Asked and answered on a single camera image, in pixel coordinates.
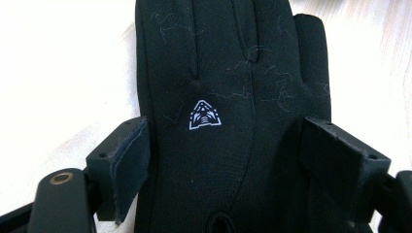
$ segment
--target glove finger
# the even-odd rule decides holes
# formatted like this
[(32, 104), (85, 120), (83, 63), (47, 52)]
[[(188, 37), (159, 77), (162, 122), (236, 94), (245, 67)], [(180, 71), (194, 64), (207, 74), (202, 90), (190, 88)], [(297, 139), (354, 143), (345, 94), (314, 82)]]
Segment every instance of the glove finger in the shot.
[(254, 76), (270, 86), (284, 79), (300, 81), (299, 53), (292, 10), (287, 0), (255, 0), (258, 63)]
[(311, 96), (320, 107), (314, 112), (318, 117), (330, 120), (330, 91), (327, 68), (326, 34), (322, 21), (317, 17), (294, 17), (299, 41), (300, 71)]
[(300, 71), (302, 79), (310, 86), (324, 85), (329, 93), (326, 35), (322, 21), (317, 17), (294, 17), (299, 42)]

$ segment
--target black glove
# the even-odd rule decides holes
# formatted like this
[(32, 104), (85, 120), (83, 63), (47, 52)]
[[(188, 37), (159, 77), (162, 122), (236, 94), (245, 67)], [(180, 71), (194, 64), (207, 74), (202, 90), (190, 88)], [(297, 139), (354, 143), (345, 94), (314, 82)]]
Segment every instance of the black glove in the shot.
[(286, 0), (138, 0), (136, 31), (153, 146), (136, 232), (336, 223), (333, 211), (312, 213), (322, 200), (308, 198), (310, 176), (297, 161), (302, 118), (330, 120), (318, 18), (293, 17)]

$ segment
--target embroidered logo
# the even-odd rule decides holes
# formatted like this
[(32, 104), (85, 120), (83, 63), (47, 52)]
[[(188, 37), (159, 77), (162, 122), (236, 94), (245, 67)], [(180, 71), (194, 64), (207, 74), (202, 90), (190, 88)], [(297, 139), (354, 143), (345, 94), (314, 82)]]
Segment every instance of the embroidered logo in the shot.
[(190, 114), (189, 130), (206, 125), (222, 125), (218, 111), (204, 100), (199, 100)]

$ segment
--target glove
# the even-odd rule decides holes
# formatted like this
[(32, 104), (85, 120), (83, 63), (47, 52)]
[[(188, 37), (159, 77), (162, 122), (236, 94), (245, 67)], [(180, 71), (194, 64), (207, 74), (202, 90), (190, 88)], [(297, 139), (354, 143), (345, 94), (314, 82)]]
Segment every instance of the glove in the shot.
[(330, 120), (318, 18), (286, 0), (138, 0), (136, 32), (153, 152), (136, 232), (341, 225), (297, 161), (303, 117)]

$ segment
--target black plastic mount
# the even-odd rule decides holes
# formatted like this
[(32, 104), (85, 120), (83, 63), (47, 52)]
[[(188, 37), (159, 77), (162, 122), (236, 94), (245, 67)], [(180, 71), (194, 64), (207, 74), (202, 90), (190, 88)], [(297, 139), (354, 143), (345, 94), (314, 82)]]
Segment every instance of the black plastic mount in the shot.
[(93, 215), (124, 221), (147, 177), (148, 122), (123, 122), (86, 159), (87, 167), (64, 169), (43, 178), (33, 204), (0, 217), (1, 233), (92, 233)]
[(388, 157), (338, 126), (309, 117), (303, 122), (299, 157), (343, 217), (370, 222), (372, 192), (386, 178)]

